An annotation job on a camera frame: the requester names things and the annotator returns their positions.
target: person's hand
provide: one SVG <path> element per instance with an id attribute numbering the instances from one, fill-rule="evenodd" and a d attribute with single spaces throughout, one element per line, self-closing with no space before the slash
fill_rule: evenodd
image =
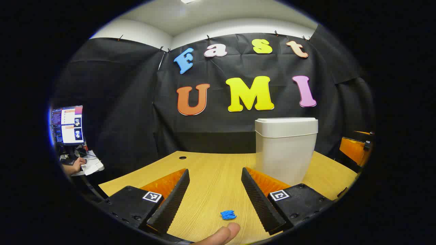
<path id="1" fill-rule="evenodd" d="M 240 229 L 238 224 L 229 223 L 227 227 L 219 228 L 215 234 L 199 242 L 194 242 L 192 245 L 224 245 L 235 238 Z"/>
<path id="2" fill-rule="evenodd" d="M 74 161 L 74 164 L 72 166 L 64 165 L 65 173 L 69 176 L 71 176 L 72 174 L 76 174 L 76 173 L 80 172 L 80 167 L 83 164 L 86 164 L 85 159 L 79 157 L 76 161 Z"/>

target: monitor screen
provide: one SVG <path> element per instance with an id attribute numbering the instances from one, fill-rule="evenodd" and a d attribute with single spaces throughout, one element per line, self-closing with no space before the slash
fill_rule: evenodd
<path id="1" fill-rule="evenodd" d="M 51 125 L 57 143 L 70 146 L 84 143 L 82 109 L 83 106 L 77 105 L 52 111 Z"/>

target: yellow letter m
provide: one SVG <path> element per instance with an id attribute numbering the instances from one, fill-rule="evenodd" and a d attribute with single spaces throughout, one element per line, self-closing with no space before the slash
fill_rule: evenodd
<path id="1" fill-rule="evenodd" d="M 254 99 L 257 97 L 257 103 L 254 105 L 256 110 L 272 110 L 274 104 L 271 103 L 269 96 L 268 83 L 270 79 L 267 76 L 258 76 L 254 78 L 251 88 L 248 88 L 244 81 L 240 78 L 230 78 L 225 81 L 230 86 L 231 104 L 228 107 L 230 112 L 240 112 L 244 108 L 239 103 L 241 98 L 245 107 L 251 110 Z"/>

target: white paper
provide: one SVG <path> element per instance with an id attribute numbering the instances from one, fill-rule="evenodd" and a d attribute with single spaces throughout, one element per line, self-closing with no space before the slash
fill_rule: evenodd
<path id="1" fill-rule="evenodd" d="M 97 171 L 101 171 L 105 168 L 103 166 L 103 163 L 98 158 L 94 157 L 95 154 L 92 150 L 88 151 L 87 153 L 89 155 L 86 155 L 83 158 L 83 159 L 86 159 L 86 164 L 82 165 L 82 169 L 83 169 L 85 175 L 90 175 L 90 174 L 95 173 Z"/>

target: white wall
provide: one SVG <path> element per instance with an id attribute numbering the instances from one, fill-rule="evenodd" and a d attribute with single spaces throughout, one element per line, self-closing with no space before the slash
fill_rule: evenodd
<path id="1" fill-rule="evenodd" d="M 171 49 L 185 44 L 197 42 L 209 37 L 218 37 L 236 33 L 274 33 L 308 38 L 314 29 L 295 23 L 271 19 L 236 19 L 219 21 L 191 29 L 175 36 L 171 42 Z"/>
<path id="2" fill-rule="evenodd" d="M 167 51 L 171 47 L 172 36 L 166 32 L 150 26 L 146 23 L 135 20 L 115 19 L 100 30 L 98 30 L 91 38 L 97 37 L 113 37 L 136 41 L 150 46 L 160 48 Z"/>
<path id="3" fill-rule="evenodd" d="M 272 19 L 236 19 L 210 23 L 196 27 L 175 37 L 166 32 L 135 20 L 116 19 L 97 31 L 91 38 L 113 37 L 132 40 L 167 51 L 185 44 L 197 42 L 209 37 L 218 37 L 236 33 L 274 33 L 306 37 L 312 36 L 314 29 L 295 23 Z"/>

